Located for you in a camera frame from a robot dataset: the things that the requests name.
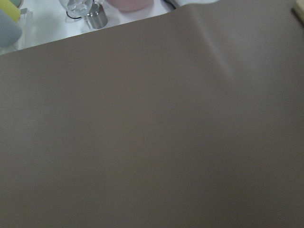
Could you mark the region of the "steel shaker tin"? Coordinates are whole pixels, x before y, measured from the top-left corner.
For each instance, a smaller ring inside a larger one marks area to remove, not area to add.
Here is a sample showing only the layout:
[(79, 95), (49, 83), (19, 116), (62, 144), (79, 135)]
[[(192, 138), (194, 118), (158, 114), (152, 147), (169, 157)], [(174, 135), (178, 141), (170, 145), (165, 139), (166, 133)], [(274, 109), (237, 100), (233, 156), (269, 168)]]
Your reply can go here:
[(93, 29), (102, 29), (108, 23), (104, 8), (99, 2), (93, 2), (86, 20)]

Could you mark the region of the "grey plastic cup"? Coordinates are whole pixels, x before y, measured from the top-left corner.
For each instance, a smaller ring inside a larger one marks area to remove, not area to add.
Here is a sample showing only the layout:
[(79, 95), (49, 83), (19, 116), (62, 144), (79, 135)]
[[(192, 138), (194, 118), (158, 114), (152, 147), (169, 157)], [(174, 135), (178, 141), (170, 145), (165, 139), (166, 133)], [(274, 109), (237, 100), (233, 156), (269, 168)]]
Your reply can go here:
[(0, 47), (15, 44), (22, 35), (22, 29), (2, 9), (0, 10)]

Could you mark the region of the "yellow plastic cup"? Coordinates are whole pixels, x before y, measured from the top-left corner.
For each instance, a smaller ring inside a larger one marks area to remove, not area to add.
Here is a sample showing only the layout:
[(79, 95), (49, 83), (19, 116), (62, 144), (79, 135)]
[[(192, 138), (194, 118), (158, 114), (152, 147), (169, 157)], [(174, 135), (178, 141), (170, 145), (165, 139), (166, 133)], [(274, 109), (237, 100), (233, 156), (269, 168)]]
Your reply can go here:
[(0, 9), (4, 11), (14, 22), (20, 18), (20, 9), (10, 0), (0, 0)]

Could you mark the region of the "pink bowl with ice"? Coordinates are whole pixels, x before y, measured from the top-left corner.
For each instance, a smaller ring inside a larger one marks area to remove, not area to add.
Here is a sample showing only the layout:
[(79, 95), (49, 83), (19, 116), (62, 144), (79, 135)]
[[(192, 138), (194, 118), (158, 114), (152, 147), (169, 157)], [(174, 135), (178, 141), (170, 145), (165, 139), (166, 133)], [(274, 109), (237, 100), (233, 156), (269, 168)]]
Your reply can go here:
[(153, 0), (107, 0), (107, 2), (120, 11), (136, 11), (153, 3)]

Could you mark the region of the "wine glass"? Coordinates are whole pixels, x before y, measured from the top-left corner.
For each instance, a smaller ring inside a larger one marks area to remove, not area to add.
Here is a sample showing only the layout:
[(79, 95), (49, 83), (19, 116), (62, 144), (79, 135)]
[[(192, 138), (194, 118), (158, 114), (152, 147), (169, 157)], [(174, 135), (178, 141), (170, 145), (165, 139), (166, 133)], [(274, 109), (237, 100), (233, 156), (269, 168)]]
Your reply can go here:
[(91, 10), (93, 0), (59, 0), (61, 6), (73, 18), (84, 17)]

